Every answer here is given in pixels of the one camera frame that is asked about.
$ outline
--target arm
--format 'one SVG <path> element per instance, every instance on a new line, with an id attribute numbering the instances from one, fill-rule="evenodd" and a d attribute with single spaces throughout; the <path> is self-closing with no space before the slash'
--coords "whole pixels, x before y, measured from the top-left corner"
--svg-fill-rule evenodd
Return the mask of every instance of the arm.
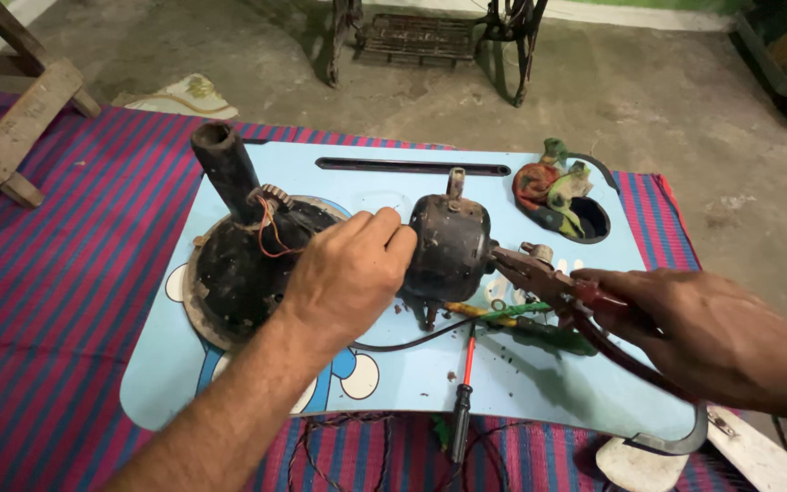
<path id="1" fill-rule="evenodd" d="M 739 285 L 707 272 L 581 270 L 646 311 L 644 319 L 595 313 L 601 327 L 636 345 L 655 367 L 707 400 L 787 417 L 787 321 Z"/>
<path id="2" fill-rule="evenodd" d="M 391 208 L 315 236 L 275 314 L 105 490 L 241 489 L 312 379 L 394 300 L 415 241 Z"/>

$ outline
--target screwdriver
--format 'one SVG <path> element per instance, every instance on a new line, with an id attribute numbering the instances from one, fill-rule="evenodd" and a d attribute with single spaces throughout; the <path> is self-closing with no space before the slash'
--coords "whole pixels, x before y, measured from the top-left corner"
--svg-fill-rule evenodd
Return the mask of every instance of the screwdriver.
<path id="1" fill-rule="evenodd" d="M 464 382 L 457 386 L 457 399 L 454 403 L 454 432 L 451 434 L 451 461 L 460 465 L 466 453 L 466 434 L 470 430 L 470 374 L 472 372 L 472 353 L 475 352 L 475 321 L 470 328 L 470 343 L 466 347 L 466 368 Z"/>

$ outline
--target striped mat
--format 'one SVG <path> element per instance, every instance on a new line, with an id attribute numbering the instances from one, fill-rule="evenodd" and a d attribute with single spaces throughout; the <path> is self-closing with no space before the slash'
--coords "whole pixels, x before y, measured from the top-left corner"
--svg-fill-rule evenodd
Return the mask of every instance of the striped mat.
<path id="1" fill-rule="evenodd" d="M 0 94 L 0 117 L 16 96 Z M 0 195 L 0 489 L 99 486 L 150 437 L 118 401 L 123 371 L 199 186 L 188 143 L 201 118 L 104 107 L 87 120 L 71 109 L 51 124 L 20 172 L 46 194 L 34 211 Z M 246 138 L 375 147 L 450 149 L 299 127 L 236 125 Z M 664 178 L 613 173 L 650 268 L 699 268 Z M 507 423 L 475 418 L 479 430 Z M 304 423 L 291 420 L 246 485 L 284 490 Z M 444 458 L 426 415 L 391 421 L 384 490 L 432 490 Z M 351 423 L 313 435 L 310 452 L 346 489 L 371 489 L 381 470 L 384 425 Z M 601 490 L 594 432 L 532 424 L 477 446 L 463 477 L 498 490 Z M 694 454 L 679 490 L 733 490 L 714 456 Z M 296 488 L 330 489 L 297 456 Z"/>

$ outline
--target wooden stool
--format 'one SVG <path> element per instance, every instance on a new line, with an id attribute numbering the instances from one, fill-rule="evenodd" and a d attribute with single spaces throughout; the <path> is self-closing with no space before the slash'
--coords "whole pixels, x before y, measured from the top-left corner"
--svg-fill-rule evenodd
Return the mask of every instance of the wooden stool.
<path id="1" fill-rule="evenodd" d="M 16 172 L 17 166 L 69 100 L 87 118 L 99 105 L 84 91 L 84 76 L 65 58 L 51 56 L 0 3 L 0 36 L 16 54 L 0 53 L 0 75 L 36 77 L 0 120 L 0 190 L 24 207 L 45 198 Z"/>

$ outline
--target pliers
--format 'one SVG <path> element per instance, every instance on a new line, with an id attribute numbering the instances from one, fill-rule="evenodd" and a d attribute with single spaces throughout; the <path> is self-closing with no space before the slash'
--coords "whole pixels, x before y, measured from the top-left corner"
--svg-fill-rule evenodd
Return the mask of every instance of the pliers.
<path id="1" fill-rule="evenodd" d="M 698 401 L 698 398 L 690 392 L 621 350 L 607 338 L 607 333 L 598 329 L 590 320 L 593 312 L 599 311 L 628 313 L 650 320 L 648 314 L 639 307 L 603 291 L 596 282 L 568 277 L 556 270 L 552 267 L 552 253 L 547 246 L 522 242 L 521 250 L 526 251 L 527 254 L 497 246 L 491 255 L 496 260 L 497 270 L 515 287 L 531 292 L 554 309 L 555 314 L 558 315 L 559 329 L 574 328 L 600 353 L 631 374 L 686 402 Z M 657 336 L 663 336 L 656 328 L 654 332 Z"/>

